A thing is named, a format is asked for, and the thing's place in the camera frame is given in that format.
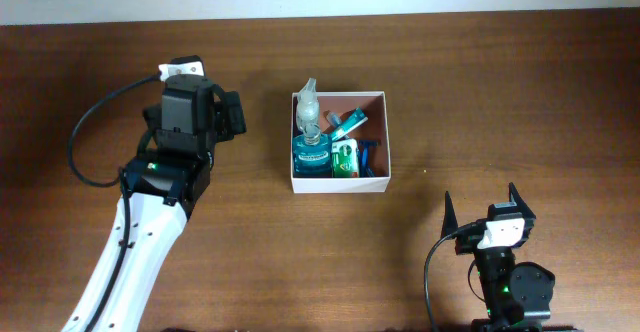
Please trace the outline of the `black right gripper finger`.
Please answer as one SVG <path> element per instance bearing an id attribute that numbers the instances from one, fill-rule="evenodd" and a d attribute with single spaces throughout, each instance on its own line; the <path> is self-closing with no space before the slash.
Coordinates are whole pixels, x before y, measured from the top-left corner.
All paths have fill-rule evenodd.
<path id="1" fill-rule="evenodd" d="M 536 215 L 529 208 L 529 206 L 524 202 L 523 198 L 520 196 L 515 184 L 510 182 L 508 184 L 508 194 L 509 200 L 516 204 L 518 211 L 522 214 L 525 220 L 535 220 Z"/>
<path id="2" fill-rule="evenodd" d="M 459 229 L 457 217 L 455 214 L 453 201 L 448 191 L 444 195 L 444 217 L 441 228 L 441 239 L 445 237 L 451 238 Z"/>

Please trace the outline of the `green Listerine mouthwash bottle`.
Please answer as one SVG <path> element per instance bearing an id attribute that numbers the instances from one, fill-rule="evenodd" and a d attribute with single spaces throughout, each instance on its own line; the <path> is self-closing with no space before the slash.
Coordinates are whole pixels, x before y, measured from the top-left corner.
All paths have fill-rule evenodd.
<path id="1" fill-rule="evenodd" d="M 294 174 L 298 177 L 328 177 L 331 174 L 331 140 L 319 125 L 307 124 L 292 139 Z"/>

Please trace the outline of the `blue disposable razor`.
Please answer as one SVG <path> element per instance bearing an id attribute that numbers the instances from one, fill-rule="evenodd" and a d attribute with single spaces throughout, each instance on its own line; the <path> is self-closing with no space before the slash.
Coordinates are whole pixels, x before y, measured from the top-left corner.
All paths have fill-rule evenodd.
<path id="1" fill-rule="evenodd" d="M 380 145 L 378 140 L 360 139 L 359 146 L 359 170 L 361 178 L 375 177 L 373 152 Z"/>

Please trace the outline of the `green white soap packet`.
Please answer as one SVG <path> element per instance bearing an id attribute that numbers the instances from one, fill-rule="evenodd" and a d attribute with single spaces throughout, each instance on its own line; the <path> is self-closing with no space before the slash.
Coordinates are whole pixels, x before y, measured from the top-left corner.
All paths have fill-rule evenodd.
<path id="1" fill-rule="evenodd" d="M 355 139 L 344 139 L 332 143 L 332 175 L 334 178 L 358 178 L 358 143 Z"/>

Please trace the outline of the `green red toothpaste tube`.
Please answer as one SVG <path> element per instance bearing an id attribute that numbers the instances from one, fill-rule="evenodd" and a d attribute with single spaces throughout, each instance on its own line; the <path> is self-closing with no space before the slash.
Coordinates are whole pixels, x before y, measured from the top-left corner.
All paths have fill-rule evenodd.
<path id="1" fill-rule="evenodd" d="M 356 108 L 353 113 L 338 127 L 334 127 L 334 131 L 330 134 L 332 141 L 338 141 L 347 137 L 349 133 L 359 128 L 368 121 L 368 117 L 360 108 Z"/>

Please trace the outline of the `blue white toothbrush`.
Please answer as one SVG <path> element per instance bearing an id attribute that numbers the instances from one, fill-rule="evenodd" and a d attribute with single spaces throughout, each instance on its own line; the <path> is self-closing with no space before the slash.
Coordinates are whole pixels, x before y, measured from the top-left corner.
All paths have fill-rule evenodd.
<path id="1" fill-rule="evenodd" d="M 334 112 L 328 112 L 326 115 L 326 119 L 333 127 L 338 127 L 342 124 L 340 116 Z"/>

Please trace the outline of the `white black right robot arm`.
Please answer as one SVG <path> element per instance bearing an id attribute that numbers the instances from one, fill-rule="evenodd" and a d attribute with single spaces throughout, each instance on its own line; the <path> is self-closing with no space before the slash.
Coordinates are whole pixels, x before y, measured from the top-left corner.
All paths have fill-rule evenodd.
<path id="1" fill-rule="evenodd" d="M 441 237 L 455 241 L 455 253 L 471 254 L 482 288 L 486 319 L 475 319 L 476 332 L 541 331 L 551 317 L 555 275 L 534 262 L 517 262 L 514 250 L 529 239 L 536 215 L 514 184 L 508 200 L 488 206 L 487 216 L 459 225 L 453 202 L 445 195 Z"/>

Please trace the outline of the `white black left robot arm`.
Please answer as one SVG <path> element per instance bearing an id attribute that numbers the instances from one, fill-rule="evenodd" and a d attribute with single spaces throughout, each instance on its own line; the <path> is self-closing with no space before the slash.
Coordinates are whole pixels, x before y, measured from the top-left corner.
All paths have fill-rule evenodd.
<path id="1" fill-rule="evenodd" d="M 64 328 L 137 330 L 169 251 L 210 184 L 215 147 L 246 132 L 241 99 L 199 74 L 164 79 L 147 107 L 135 156 L 118 171 L 120 189 L 107 243 Z"/>

